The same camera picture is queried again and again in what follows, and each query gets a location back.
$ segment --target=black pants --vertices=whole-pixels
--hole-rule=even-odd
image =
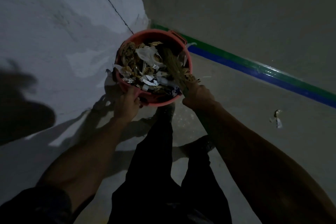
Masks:
[[[172,140],[170,122],[159,120],[137,145],[126,180],[112,195],[109,223],[140,219],[177,223],[176,218],[186,223],[184,217],[192,209],[213,223],[231,223],[228,201],[212,173],[208,154],[189,159],[181,187],[173,181]]]

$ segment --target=blue stripe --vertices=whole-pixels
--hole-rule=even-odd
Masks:
[[[233,68],[233,69],[236,69],[238,71],[241,71],[243,73],[246,73],[248,75],[251,75],[255,78],[258,78],[260,80],[263,80],[265,82],[268,82],[268,83],[271,83],[273,85],[276,85],[276,86],[279,86],[283,89],[286,89],[286,90],[290,90],[292,92],[295,92],[297,94],[300,94],[302,96],[305,96],[307,98],[310,98],[310,99],[313,99],[317,102],[320,102],[322,104],[325,104],[325,105],[328,105],[330,107],[333,107],[333,108],[336,108],[336,102],[335,101],[332,101],[330,99],[327,99],[327,98],[324,98],[314,92],[311,92],[311,91],[308,91],[308,90],[305,90],[305,89],[302,89],[302,88],[299,88],[297,86],[294,86],[292,84],[289,84],[287,82],[284,82],[284,81],[281,81],[277,78],[274,78],[268,74],[264,74],[264,73],[259,73],[257,72],[256,70],[254,69],[251,69],[251,68],[248,68],[248,67],[245,67],[245,66],[242,66],[240,64],[237,64],[231,60],[228,60],[228,59],[225,59],[221,56],[217,56],[215,54],[212,54],[210,52],[207,52],[203,49],[200,49],[194,45],[191,45],[189,48],[188,48],[188,51],[192,52],[192,53],[195,53],[199,56],[202,56],[206,59],[209,59],[209,60],[212,60],[212,61],[215,61],[219,64],[222,64],[222,65],[225,65],[225,66],[228,66],[230,68]]]

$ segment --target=red plastic bucket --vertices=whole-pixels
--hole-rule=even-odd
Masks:
[[[177,34],[172,30],[167,32],[159,29],[147,29],[132,35],[130,38],[128,38],[126,41],[123,42],[120,48],[129,42],[133,42],[136,45],[139,45],[143,42],[150,43],[155,41],[161,41],[164,44],[167,44],[174,54],[178,54],[181,51],[183,51],[183,49],[187,44],[187,40],[185,40],[182,36],[180,36],[179,34]],[[185,54],[187,56],[187,63],[185,67],[190,68],[190,73],[192,73],[193,65],[191,63],[190,53],[188,52],[187,49],[185,49]],[[119,50],[117,52],[117,57],[115,58],[115,64],[122,65]],[[120,73],[118,71],[115,72],[115,75],[119,82],[121,90],[123,92],[127,92],[128,88],[131,85],[122,80],[122,78],[120,77]],[[168,105],[180,97],[180,95],[177,95],[176,97],[170,99],[169,101],[160,102],[159,97],[161,96],[162,95],[152,94],[150,92],[143,91],[139,88],[137,88],[137,92],[135,95],[135,97],[140,97],[141,103],[143,105],[156,106],[156,107]]]

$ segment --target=left hand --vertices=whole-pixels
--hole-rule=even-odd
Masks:
[[[114,117],[129,123],[138,114],[140,100],[134,100],[135,87],[129,87],[128,92],[122,95],[114,106]]]

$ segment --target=shoe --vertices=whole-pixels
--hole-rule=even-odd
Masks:
[[[156,117],[156,120],[167,119],[171,123],[171,121],[173,120],[174,111],[175,103],[171,103],[169,105],[158,107],[154,116]]]
[[[194,154],[204,154],[213,150],[215,145],[210,140],[209,135],[202,136],[192,143],[185,144],[180,146],[181,151],[189,158]]]

